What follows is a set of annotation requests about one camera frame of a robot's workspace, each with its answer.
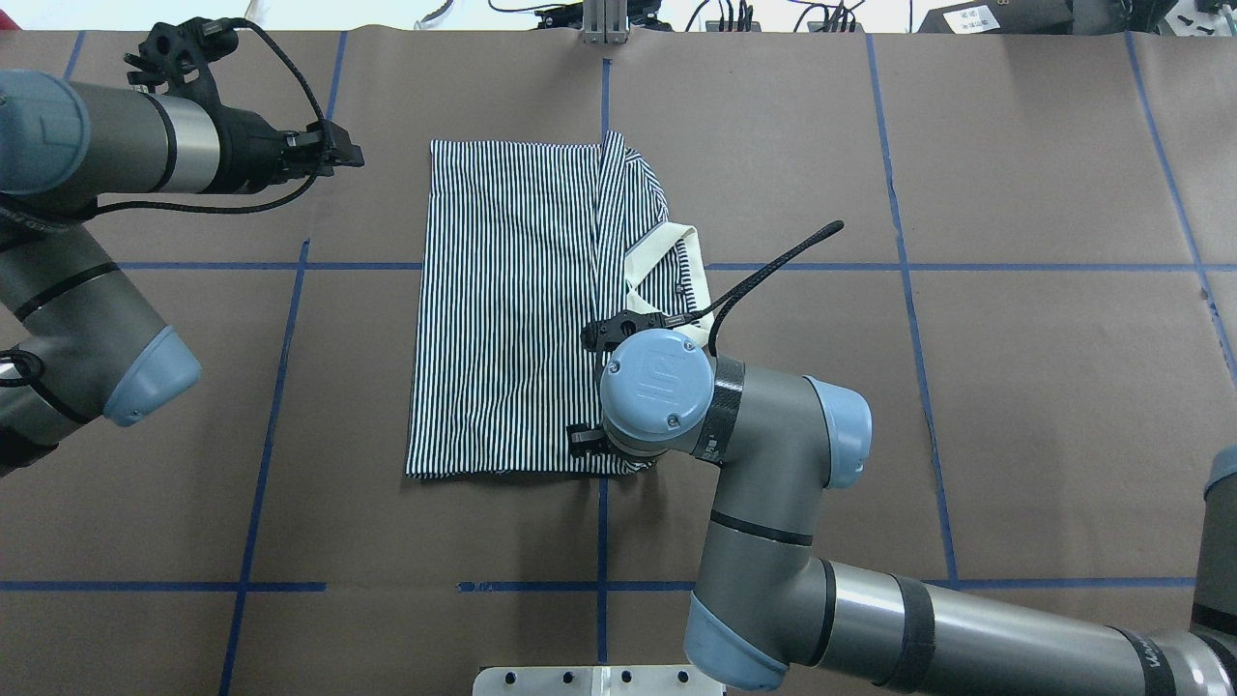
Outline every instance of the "folded garment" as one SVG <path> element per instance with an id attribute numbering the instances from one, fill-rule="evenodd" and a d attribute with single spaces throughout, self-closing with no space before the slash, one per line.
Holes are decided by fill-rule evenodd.
<path id="1" fill-rule="evenodd" d="M 708 305 L 695 230 L 668 231 L 662 185 L 614 131 L 430 151 L 407 475 L 637 471 L 568 452 L 567 427 L 601 420 L 604 359 L 580 330 L 628 307 Z"/>

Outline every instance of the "striped shirt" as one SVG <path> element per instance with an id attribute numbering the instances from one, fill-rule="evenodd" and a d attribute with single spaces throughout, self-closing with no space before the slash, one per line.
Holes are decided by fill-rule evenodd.
<path id="1" fill-rule="evenodd" d="M 430 145 L 433 177 L 417 326 L 407 475 L 630 473 L 571 459 L 567 427 L 601 422 L 580 329 L 623 308 L 623 252 L 668 219 L 652 168 L 600 145 Z M 696 309 L 675 244 L 641 283 L 667 313 Z"/>

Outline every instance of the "white mounting plate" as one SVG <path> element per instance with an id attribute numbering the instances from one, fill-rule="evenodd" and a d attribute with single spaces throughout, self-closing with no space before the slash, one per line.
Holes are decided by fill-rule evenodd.
<path id="1" fill-rule="evenodd" d="M 725 692 L 722 684 L 693 665 L 489 668 L 473 682 L 473 696 L 721 696 Z"/>

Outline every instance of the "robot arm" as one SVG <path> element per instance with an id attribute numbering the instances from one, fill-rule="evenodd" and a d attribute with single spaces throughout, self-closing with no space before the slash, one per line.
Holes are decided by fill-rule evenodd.
<path id="1" fill-rule="evenodd" d="M 254 28 L 302 82 L 318 120 L 280 131 L 225 106 L 209 63 Z M 31 336 L 0 352 L 0 476 L 28 466 L 100 415 L 121 427 L 192 387 L 200 366 L 82 226 L 127 206 L 256 211 L 291 200 L 335 166 L 361 166 L 348 131 L 328 121 L 304 79 L 246 20 L 160 23 L 126 61 L 130 82 L 165 93 L 67 83 L 0 70 L 0 302 Z M 101 193 L 255 193 L 307 180 L 276 203 L 198 208 L 119 203 Z"/>
<path id="2" fill-rule="evenodd" d="M 867 404 L 704 354 L 664 328 L 636 331 L 600 394 L 621 456 L 678 450 L 721 470 L 685 638 L 714 679 L 774 690 L 795 663 L 901 694 L 1233 695 L 1237 450 L 1209 487 L 1194 633 L 1141 637 L 811 558 L 821 490 L 862 472 Z"/>

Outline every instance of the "striped fabric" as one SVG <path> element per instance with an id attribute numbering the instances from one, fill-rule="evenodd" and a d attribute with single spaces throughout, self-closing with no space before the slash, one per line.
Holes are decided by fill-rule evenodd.
<path id="1" fill-rule="evenodd" d="M 435 141 L 407 475 L 630 473 L 573 460 L 565 429 L 597 424 L 601 357 L 580 329 L 623 308 L 622 255 L 667 220 L 652 168 L 601 145 Z M 679 242 L 641 284 L 696 309 Z"/>

